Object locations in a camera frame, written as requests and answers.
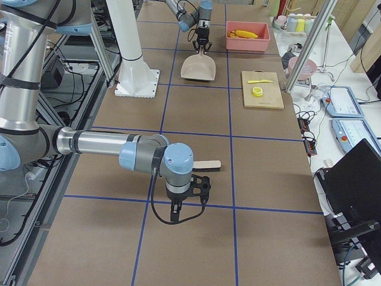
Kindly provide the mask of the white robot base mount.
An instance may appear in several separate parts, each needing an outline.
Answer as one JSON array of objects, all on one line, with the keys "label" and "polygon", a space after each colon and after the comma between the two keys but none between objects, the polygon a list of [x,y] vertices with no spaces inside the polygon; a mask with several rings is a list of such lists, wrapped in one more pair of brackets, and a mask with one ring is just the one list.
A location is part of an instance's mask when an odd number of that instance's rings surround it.
[{"label": "white robot base mount", "polygon": [[132,1],[109,0],[107,7],[122,57],[115,95],[153,98],[160,71],[150,69],[143,59]]}]

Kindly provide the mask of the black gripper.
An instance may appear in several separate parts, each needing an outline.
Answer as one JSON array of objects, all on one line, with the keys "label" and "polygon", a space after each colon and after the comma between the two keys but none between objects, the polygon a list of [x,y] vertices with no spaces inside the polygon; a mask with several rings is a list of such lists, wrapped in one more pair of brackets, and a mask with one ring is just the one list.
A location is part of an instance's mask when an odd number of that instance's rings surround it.
[{"label": "black gripper", "polygon": [[182,202],[188,197],[199,197],[201,205],[206,205],[209,200],[210,189],[211,184],[208,176],[192,174],[190,181],[184,186],[173,186],[167,182],[166,193],[171,200],[170,222],[179,222]]},{"label": "black gripper", "polygon": [[212,47],[212,43],[209,42],[210,29],[209,27],[197,27],[196,28],[197,39],[193,41],[193,48],[196,53],[199,53],[200,45],[205,45],[205,52],[208,52]]}]

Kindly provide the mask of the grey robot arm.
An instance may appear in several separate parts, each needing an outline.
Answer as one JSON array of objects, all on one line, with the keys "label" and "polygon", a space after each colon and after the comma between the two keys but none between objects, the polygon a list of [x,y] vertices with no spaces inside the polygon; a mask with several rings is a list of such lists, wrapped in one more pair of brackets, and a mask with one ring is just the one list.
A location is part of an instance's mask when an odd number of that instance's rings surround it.
[{"label": "grey robot arm", "polygon": [[209,51],[212,43],[209,40],[210,26],[211,26],[211,14],[213,10],[212,1],[201,1],[198,8],[193,4],[194,11],[188,13],[181,5],[180,1],[164,1],[169,9],[176,16],[178,25],[182,32],[187,32],[194,26],[197,39],[193,41],[194,50],[197,53],[202,51],[203,54]]},{"label": "grey robot arm", "polygon": [[163,135],[75,130],[74,116],[56,105],[58,122],[38,123],[36,113],[48,37],[93,36],[103,67],[108,60],[90,1],[2,1],[6,20],[1,60],[1,170],[13,170],[47,156],[105,154],[118,157],[119,165],[131,171],[165,179],[171,201],[169,225],[182,223],[182,203],[199,197],[207,205],[210,180],[193,173],[193,151],[184,143],[169,143]]}]

